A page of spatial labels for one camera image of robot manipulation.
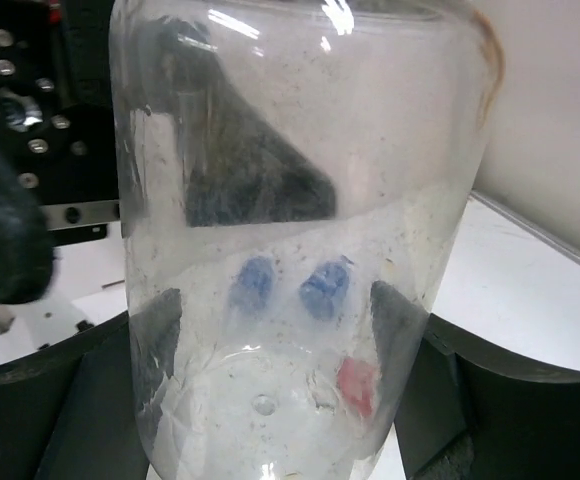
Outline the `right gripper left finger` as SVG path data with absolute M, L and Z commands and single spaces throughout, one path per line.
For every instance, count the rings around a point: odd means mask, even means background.
M 174 373 L 181 293 L 0 366 L 0 479 L 144 479 Z

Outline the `red label plastic bottle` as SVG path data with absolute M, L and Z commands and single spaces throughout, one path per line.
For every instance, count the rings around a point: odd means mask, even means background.
M 361 418 L 373 415 L 376 391 L 376 368 L 368 362 L 346 357 L 338 372 L 337 386 L 346 404 Z

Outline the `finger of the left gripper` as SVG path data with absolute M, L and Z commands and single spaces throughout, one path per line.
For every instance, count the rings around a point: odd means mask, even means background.
M 335 216 L 328 176 L 272 128 L 231 85 L 209 34 L 176 20 L 158 40 L 173 87 L 177 154 L 190 226 L 326 220 Z

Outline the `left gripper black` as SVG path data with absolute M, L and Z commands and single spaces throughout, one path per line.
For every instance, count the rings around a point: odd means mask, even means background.
M 16 173 L 43 204 L 118 197 L 111 7 L 0 1 L 0 304 L 40 299 L 54 270 L 46 218 Z

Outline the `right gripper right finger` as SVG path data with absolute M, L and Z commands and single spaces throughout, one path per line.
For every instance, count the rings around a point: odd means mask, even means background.
M 580 371 L 513 353 L 370 290 L 381 362 L 415 354 L 394 419 L 408 479 L 580 479 Z

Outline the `clear jar with metal lid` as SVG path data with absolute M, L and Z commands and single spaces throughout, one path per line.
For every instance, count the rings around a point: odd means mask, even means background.
M 190 226 L 158 36 L 209 34 L 227 79 L 332 181 L 334 217 Z M 470 1 L 118 1 L 110 73 L 128 313 L 181 293 L 174 373 L 152 468 L 162 479 L 365 479 L 415 354 L 381 362 L 370 290 L 383 281 L 430 315 L 487 142 L 504 53 Z M 266 308 L 229 301 L 250 258 L 275 273 Z M 347 257 L 336 317 L 299 298 Z M 377 370 L 373 415 L 337 386 L 346 357 Z

